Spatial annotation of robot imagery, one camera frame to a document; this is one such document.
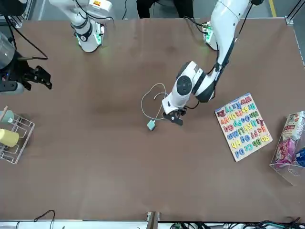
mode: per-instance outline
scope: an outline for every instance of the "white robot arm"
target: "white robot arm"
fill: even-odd
[[[113,18],[112,4],[107,0],[49,0],[71,20],[79,45],[85,52],[93,52],[102,44],[106,18]],[[86,12],[96,17],[89,18]]]
[[[181,115],[186,112],[185,105],[194,94],[201,103],[210,101],[215,87],[235,43],[235,29],[249,3],[259,5],[263,0],[218,0],[211,16],[213,35],[209,45],[218,51],[214,68],[206,74],[195,62],[187,62],[178,73],[172,92],[162,100],[165,119],[179,125],[183,124]]]

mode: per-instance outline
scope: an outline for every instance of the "pink package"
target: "pink package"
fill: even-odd
[[[292,164],[295,152],[295,141],[289,138],[278,145],[275,162],[278,164]]]

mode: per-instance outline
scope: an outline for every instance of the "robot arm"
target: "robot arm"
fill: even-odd
[[[0,14],[6,17],[9,26],[13,26],[8,16],[20,16],[26,7],[27,0],[3,0],[0,3]],[[27,58],[22,57],[0,32],[0,95],[20,94],[24,88],[30,91],[29,82],[41,83],[49,89],[52,88],[51,75],[41,66],[31,68]]]
[[[71,21],[78,43],[85,52],[95,51],[101,44],[104,35],[105,18],[112,8],[107,0],[49,0],[58,7]]]
[[[185,105],[193,94],[201,103],[210,101],[215,94],[215,87],[235,43],[235,29],[249,3],[257,0],[218,0],[211,16],[213,35],[210,45],[217,47],[218,58],[214,68],[206,74],[195,62],[187,62],[180,70],[172,92],[162,100],[165,119],[179,125],[183,124],[180,116],[186,113]]]

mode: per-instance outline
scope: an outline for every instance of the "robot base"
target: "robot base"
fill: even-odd
[[[100,45],[102,45],[103,36],[105,33],[104,25],[101,25],[93,20],[90,20],[92,24],[92,31],[89,37],[83,38],[82,36],[76,36],[78,43],[85,52],[94,52]]]

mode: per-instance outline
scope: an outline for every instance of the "alphabet puzzle board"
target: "alphabet puzzle board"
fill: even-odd
[[[215,110],[235,161],[272,142],[272,137],[250,93]]]

